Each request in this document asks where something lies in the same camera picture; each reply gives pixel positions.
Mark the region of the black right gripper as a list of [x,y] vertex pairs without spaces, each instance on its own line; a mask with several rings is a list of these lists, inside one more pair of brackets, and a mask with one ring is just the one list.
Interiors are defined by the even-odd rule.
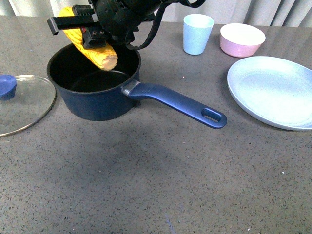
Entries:
[[148,46],[158,32],[166,8],[164,0],[90,0],[95,14],[85,16],[51,17],[47,20],[53,35],[59,31],[81,28],[84,49],[110,45],[131,46],[134,32],[142,22],[158,11],[153,26],[142,46]]

